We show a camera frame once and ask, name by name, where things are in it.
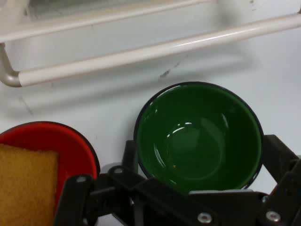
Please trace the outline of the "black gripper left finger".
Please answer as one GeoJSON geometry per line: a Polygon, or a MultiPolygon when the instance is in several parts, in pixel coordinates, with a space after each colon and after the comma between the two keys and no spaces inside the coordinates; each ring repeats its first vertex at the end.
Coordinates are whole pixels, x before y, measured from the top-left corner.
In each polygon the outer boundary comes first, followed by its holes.
{"type": "Polygon", "coordinates": [[[193,226],[195,220],[184,209],[190,201],[156,179],[145,179],[137,171],[138,153],[128,140],[120,165],[97,179],[73,176],[63,187],[56,210],[55,226],[93,226],[97,218],[113,214],[126,226],[193,226]]]}

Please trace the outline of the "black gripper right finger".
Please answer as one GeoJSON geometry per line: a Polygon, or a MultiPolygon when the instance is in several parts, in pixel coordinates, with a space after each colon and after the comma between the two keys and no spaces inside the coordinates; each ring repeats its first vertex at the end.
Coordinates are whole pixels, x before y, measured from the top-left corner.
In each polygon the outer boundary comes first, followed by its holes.
{"type": "Polygon", "coordinates": [[[276,135],[263,137],[263,165],[277,185],[258,214],[260,226],[301,224],[301,159],[276,135]]]}

